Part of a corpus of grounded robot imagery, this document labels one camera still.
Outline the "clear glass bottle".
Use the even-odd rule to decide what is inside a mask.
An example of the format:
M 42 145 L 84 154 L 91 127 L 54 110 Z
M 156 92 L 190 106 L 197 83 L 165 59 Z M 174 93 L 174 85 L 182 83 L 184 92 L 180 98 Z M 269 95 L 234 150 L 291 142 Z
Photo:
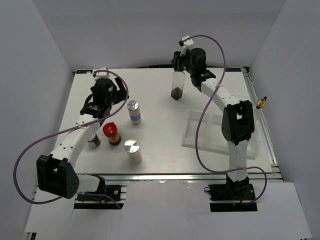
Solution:
M 259 120 L 260 120 L 261 115 L 262 115 L 262 109 L 265 107 L 266 101 L 267 101 L 267 97 L 264 96 L 263 98 L 259 99 L 256 102 L 256 105 L 255 105 L 255 107 L 253 109 L 254 127 L 256 129 L 258 128 Z

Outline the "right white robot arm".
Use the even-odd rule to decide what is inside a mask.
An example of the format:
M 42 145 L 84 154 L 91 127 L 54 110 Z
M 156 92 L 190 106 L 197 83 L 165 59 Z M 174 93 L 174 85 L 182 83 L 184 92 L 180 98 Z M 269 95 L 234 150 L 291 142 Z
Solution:
M 192 85 L 222 111 L 221 132 L 229 152 L 225 192 L 236 200 L 249 186 L 246 168 L 247 149 L 255 130 L 253 105 L 249 100 L 239 100 L 217 81 L 216 75 L 207 69 L 206 52 L 202 48 L 174 52 L 171 64 L 176 72 L 189 73 Z

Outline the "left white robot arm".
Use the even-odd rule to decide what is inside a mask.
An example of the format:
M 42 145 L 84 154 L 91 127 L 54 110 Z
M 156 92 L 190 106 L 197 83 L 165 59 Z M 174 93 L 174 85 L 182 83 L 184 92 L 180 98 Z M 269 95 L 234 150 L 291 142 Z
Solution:
M 114 80 L 108 76 L 96 76 L 90 90 L 75 127 L 68 130 L 65 139 L 49 155 L 41 155 L 36 161 L 38 187 L 44 192 L 66 199 L 86 192 L 96 200 L 105 196 L 106 187 L 101 177 L 77 174 L 74 168 L 90 138 L 105 119 L 113 115 L 113 105 L 124 104 L 129 94 L 127 85 L 119 76 Z

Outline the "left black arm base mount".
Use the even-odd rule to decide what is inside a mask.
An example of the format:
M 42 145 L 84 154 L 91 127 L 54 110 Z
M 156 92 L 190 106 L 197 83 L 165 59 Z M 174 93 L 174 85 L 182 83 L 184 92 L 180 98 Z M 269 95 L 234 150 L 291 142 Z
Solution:
M 80 186 L 75 194 L 76 210 L 121 210 L 126 199 L 127 186 L 113 183 L 95 174 L 79 175 Z

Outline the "glass bottle with dark sauce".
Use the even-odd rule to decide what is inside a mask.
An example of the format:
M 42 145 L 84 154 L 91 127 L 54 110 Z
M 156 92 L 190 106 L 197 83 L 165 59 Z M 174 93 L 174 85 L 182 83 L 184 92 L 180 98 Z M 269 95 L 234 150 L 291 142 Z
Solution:
M 171 78 L 171 97 L 177 101 L 183 96 L 185 84 L 185 73 L 182 71 L 175 71 Z

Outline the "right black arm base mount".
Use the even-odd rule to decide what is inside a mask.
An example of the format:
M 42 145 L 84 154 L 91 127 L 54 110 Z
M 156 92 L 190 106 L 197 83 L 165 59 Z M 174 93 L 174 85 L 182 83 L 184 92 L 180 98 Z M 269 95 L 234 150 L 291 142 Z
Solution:
M 257 204 L 250 203 L 256 199 L 254 188 L 249 184 L 248 188 L 232 196 L 225 184 L 210 184 L 204 187 L 204 192 L 209 195 L 210 211 L 212 213 L 257 212 Z

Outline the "blue label silver cap shaker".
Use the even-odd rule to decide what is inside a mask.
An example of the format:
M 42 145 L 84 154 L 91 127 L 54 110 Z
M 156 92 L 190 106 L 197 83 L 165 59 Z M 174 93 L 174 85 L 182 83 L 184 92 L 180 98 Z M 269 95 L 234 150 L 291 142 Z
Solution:
M 130 100 L 127 103 L 127 110 L 131 123 L 139 125 L 142 121 L 139 103 L 136 100 Z

